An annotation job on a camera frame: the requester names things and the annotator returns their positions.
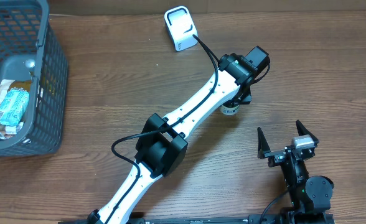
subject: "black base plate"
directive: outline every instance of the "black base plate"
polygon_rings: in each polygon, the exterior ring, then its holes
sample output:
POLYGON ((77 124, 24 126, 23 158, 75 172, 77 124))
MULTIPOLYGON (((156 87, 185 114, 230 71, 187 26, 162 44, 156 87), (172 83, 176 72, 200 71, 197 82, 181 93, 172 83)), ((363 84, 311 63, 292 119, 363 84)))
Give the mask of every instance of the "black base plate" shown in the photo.
MULTIPOLYGON (((262 224, 275 224, 278 215, 265 215, 262 224)), ((332 215, 326 216, 328 223, 333 224, 332 215)), ((250 215, 249 217, 231 218, 170 218, 144 220, 143 218, 130 218, 126 224, 259 224, 260 215, 250 215)), ((60 222, 60 224, 87 224, 87 220, 77 220, 74 222, 60 222)))

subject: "plastic wrapper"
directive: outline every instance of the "plastic wrapper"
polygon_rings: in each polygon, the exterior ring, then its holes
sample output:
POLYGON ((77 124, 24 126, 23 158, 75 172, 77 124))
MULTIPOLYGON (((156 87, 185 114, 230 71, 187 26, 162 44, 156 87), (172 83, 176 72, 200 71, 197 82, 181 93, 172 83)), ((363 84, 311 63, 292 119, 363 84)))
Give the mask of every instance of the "plastic wrapper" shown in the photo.
POLYGON ((9 139, 24 125, 31 81, 3 80, 0 85, 0 139, 9 139))

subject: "wood grain surface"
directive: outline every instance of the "wood grain surface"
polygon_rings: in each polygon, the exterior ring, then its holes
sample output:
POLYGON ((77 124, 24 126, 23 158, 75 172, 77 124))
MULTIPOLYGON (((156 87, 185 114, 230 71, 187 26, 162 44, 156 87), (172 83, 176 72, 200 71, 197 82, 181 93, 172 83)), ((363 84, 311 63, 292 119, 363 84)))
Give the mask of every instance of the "wood grain surface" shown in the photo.
MULTIPOLYGON (((214 112, 182 164, 134 212, 146 218, 242 217, 284 190, 279 168, 256 158, 256 128, 274 150, 300 119, 321 143, 306 166, 335 183, 337 223, 366 223, 366 11, 198 14, 219 57, 270 53, 270 73, 236 116, 214 112)), ((0 157, 0 223, 56 223, 104 206, 131 166, 110 151, 192 96, 213 68, 196 45, 175 52, 163 16, 59 17, 51 25, 70 62, 63 144, 47 156, 0 157)), ((136 141, 119 152, 133 158, 136 141)), ((270 212, 288 206, 285 198, 270 212)))
POLYGON ((67 15, 164 14, 176 6, 191 13, 366 10, 366 0, 48 0, 67 15))

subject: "screw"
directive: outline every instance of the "screw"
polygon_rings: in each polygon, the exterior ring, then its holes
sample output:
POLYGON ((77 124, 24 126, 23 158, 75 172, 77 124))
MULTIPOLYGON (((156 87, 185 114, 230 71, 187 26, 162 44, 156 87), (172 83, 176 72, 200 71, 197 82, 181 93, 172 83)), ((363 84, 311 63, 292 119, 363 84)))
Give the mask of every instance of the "screw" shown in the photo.
POLYGON ((35 67, 35 60, 34 59, 28 59, 25 62, 25 65, 27 68, 34 68, 35 67))

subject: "wire basket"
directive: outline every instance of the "wire basket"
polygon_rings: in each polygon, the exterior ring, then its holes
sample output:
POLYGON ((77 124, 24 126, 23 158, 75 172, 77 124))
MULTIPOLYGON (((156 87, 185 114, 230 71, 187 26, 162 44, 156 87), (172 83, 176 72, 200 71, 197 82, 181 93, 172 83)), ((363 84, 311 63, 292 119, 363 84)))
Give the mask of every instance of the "wire basket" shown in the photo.
POLYGON ((49 154, 60 147, 68 62, 48 18, 46 0, 0 1, 0 83, 32 80, 24 126, 0 140, 0 156, 49 154), (34 62, 31 72, 28 60, 34 62))

